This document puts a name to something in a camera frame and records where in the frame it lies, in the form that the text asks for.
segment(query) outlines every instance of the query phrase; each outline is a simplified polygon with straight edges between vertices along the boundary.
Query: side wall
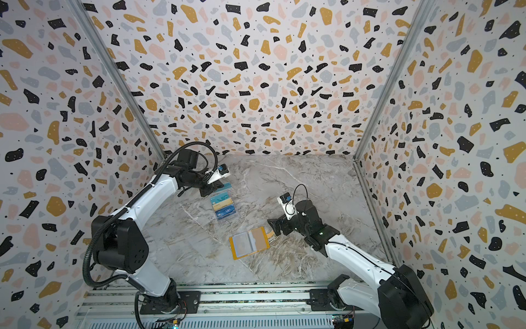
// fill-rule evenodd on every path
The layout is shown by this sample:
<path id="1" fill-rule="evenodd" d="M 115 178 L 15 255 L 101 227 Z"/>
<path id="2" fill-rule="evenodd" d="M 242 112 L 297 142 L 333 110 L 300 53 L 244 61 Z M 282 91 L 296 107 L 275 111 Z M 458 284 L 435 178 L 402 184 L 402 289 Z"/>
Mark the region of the side wall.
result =
<path id="1" fill-rule="evenodd" d="M 354 153 L 419 4 L 86 2 L 161 144 L 231 154 Z"/>
<path id="2" fill-rule="evenodd" d="M 64 3 L 1 8 L 0 327 L 58 328 L 87 291 L 92 219 L 137 193 L 159 159 Z"/>
<path id="3" fill-rule="evenodd" d="M 526 3 L 437 3 L 357 159 L 436 328 L 526 327 Z"/>

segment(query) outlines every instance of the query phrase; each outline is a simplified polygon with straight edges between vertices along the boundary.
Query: patterned wall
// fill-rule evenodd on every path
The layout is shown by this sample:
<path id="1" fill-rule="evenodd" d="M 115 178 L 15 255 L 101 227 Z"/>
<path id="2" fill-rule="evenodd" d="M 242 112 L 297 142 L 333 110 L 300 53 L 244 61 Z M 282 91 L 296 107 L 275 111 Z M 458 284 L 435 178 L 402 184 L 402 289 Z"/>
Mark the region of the patterned wall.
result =
<path id="1" fill-rule="evenodd" d="M 158 162 L 64 6 L 0 2 L 0 327 L 72 322 L 91 220 Z"/>
<path id="2" fill-rule="evenodd" d="M 165 149 L 354 153 L 414 0 L 86 0 Z"/>
<path id="3" fill-rule="evenodd" d="M 441 328 L 526 327 L 525 17 L 439 3 L 358 159 Z"/>

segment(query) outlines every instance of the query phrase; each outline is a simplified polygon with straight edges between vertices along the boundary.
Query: robotic arm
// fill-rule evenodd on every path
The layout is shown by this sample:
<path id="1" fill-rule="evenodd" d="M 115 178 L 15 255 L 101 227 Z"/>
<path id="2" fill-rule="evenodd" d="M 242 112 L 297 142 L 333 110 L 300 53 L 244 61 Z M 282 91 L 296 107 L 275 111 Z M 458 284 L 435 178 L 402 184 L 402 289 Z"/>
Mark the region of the robotic arm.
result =
<path id="1" fill-rule="evenodd" d="M 212 151 L 214 166 L 211 170 L 206 167 L 203 170 L 194 170 L 199 155 L 203 154 L 187 149 L 193 145 L 202 145 Z M 109 216 L 98 216 L 93 220 L 92 241 L 83 262 L 86 284 L 102 287 L 121 278 L 145 295 L 145 300 L 152 304 L 153 308 L 163 313 L 172 312 L 180 298 L 176 284 L 148 259 L 148 244 L 141 230 L 164 200 L 180 188 L 183 190 L 178 196 L 194 187 L 200 190 L 201 197 L 205 197 L 223 187 L 220 179 L 229 175 L 228 167 L 225 164 L 218 166 L 214 149 L 206 143 L 191 142 L 170 154 L 151 181 L 130 202 Z M 92 256 L 95 264 L 115 271 L 116 275 L 95 282 L 89 273 L 95 265 L 90 266 Z"/>
<path id="2" fill-rule="evenodd" d="M 281 232 L 300 233 L 314 251 L 341 263 L 366 283 L 340 275 L 328 286 L 327 299 L 332 308 L 358 306 L 380 317 L 388 329 L 420 329 L 430 320 L 433 307 L 411 268 L 396 268 L 352 244 L 337 229 L 322 222 L 311 200 L 294 206 L 286 193 L 278 203 L 285 214 L 267 221 L 276 236 Z"/>

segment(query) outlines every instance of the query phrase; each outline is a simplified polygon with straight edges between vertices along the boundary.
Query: gray marble surface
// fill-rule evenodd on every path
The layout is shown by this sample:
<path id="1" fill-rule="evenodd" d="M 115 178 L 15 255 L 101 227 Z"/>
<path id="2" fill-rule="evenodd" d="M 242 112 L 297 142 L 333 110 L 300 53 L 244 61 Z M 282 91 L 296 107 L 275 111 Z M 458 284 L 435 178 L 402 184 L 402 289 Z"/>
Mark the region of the gray marble surface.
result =
<path id="1" fill-rule="evenodd" d="M 197 189 L 165 200 L 144 227 L 150 257 L 178 283 L 332 281 L 353 274 L 310 249 L 302 236 L 272 237 L 270 249 L 234 260 L 229 238 L 282 215 L 276 197 L 303 183 L 320 217 L 366 252 L 386 259 L 351 156 L 220 156 L 239 216 L 217 220 Z M 299 187 L 296 200 L 305 198 Z"/>

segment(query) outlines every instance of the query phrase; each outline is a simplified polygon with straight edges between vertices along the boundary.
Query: black mounting plate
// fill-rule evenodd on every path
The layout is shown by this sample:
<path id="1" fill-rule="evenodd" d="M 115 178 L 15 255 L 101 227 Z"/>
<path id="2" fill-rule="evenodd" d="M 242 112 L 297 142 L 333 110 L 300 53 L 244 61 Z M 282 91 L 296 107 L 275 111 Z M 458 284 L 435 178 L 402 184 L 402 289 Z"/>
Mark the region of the black mounting plate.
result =
<path id="1" fill-rule="evenodd" d="M 180 315 L 181 317 L 184 314 L 184 306 L 186 303 L 186 307 L 188 310 L 186 311 L 186 314 L 196 314 L 197 308 L 199 307 L 199 301 L 201 299 L 201 291 L 179 291 L 180 295 L 180 303 L 183 309 L 181 310 Z M 154 309 L 152 303 L 146 303 L 146 305 L 143 305 L 140 308 L 140 314 L 147 315 L 147 314 L 163 314 L 163 315 L 170 315 L 162 313 L 159 310 Z"/>
<path id="2" fill-rule="evenodd" d="M 310 300 L 307 301 L 307 304 L 310 305 L 313 311 L 336 311 L 332 306 L 330 306 L 328 292 L 328 289 L 309 290 Z M 347 306 L 342 311 L 352 311 L 352 306 Z"/>

